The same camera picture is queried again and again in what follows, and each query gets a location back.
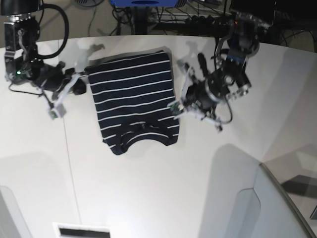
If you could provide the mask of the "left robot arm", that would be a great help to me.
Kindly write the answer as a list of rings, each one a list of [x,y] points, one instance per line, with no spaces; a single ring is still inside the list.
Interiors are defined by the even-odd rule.
[[[251,82],[246,75],[249,58],[260,49],[259,33],[268,30],[274,21],[275,1],[273,0],[233,0],[231,15],[222,16],[215,25],[225,26],[228,32],[215,36],[215,49],[211,57],[214,71],[210,72],[203,53],[198,54],[198,62],[203,74],[192,81],[181,103],[186,112],[195,112],[204,118],[217,120],[215,110],[219,104],[246,95]]]

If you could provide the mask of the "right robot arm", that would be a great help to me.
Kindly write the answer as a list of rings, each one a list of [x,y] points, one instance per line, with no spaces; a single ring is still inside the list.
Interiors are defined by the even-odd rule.
[[[40,37],[40,23],[33,16],[34,12],[45,9],[56,10],[64,22],[64,38],[58,50],[50,55],[38,52],[37,40]],[[30,83],[40,89],[37,96],[46,96],[46,91],[54,94],[65,91],[70,84],[73,70],[63,72],[65,64],[57,66],[44,63],[60,55],[69,38],[69,21],[65,11],[55,5],[40,0],[2,0],[0,14],[8,17],[4,24],[5,37],[5,76],[11,85]]]

